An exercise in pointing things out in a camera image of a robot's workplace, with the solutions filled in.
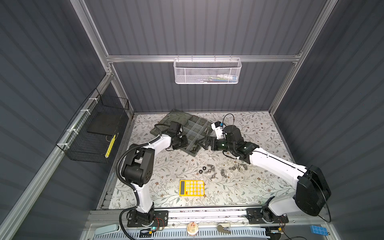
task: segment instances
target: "gray wall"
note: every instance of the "gray wall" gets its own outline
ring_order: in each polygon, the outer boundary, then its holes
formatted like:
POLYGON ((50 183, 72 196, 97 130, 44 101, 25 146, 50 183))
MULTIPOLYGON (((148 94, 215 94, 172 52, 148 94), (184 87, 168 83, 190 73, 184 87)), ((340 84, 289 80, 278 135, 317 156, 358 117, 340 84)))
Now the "gray wall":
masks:
POLYGON ((238 84, 176 84, 173 63, 114 63, 135 112, 268 110, 292 63, 243 63, 238 84))
MULTIPOLYGON (((105 72, 69 0, 1 1, 0 36, 2 222, 105 72)), ((63 159, 14 239, 78 237, 107 172, 63 159)))
POLYGON ((382 237, 383 53, 384 1, 339 1, 275 114, 296 162, 324 172, 344 239, 382 237))
MULTIPOLYGON (((324 0, 86 0, 110 55, 297 54, 324 0)), ((234 85, 177 85, 168 63, 115 63, 135 112, 268 110, 290 63, 243 63, 234 85)))

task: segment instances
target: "floral pattern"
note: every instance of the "floral pattern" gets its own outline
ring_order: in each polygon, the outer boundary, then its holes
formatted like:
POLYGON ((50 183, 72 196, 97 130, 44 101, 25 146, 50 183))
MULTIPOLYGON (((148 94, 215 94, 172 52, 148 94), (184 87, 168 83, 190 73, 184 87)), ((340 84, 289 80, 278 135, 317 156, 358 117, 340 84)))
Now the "floral pattern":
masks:
MULTIPOLYGON (((227 113, 197 113, 198 117, 210 122, 222 121, 227 113)), ((244 140, 256 143, 270 153, 291 161, 287 149, 268 112, 232 113, 235 125, 240 129, 244 140)), ((149 132, 166 114, 137 115, 129 145, 141 144, 154 138, 149 132)), ((232 116, 225 122, 232 124, 232 116)), ((271 196, 281 196, 293 191, 292 186, 283 179, 257 166, 241 165, 240 170, 232 170, 235 164, 244 164, 223 156, 220 151, 200 149, 196 157, 181 150, 167 152, 163 150, 155 157, 153 175, 149 189, 155 207, 181 207, 206 205, 243 205, 263 204, 271 196), (203 171, 203 166, 211 164, 215 167, 215 178, 212 173, 203 171), (180 180, 204 180, 205 195, 203 197, 179 196, 180 180)), ((119 180, 113 192, 110 209, 124 209, 135 204, 132 190, 119 180)))

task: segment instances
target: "yellow marker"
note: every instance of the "yellow marker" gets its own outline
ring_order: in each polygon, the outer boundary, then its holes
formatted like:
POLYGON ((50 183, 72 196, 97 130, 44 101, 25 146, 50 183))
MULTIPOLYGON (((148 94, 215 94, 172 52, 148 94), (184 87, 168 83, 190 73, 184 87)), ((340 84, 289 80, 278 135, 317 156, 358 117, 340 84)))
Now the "yellow marker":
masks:
POLYGON ((105 158, 108 158, 109 155, 111 154, 113 144, 115 143, 115 139, 116 139, 116 134, 113 135, 113 138, 111 139, 111 142, 109 143, 108 150, 107 150, 107 152, 105 153, 105 158))
POLYGON ((204 181, 202 180, 181 180, 180 196, 186 197, 202 197, 204 196, 204 181))

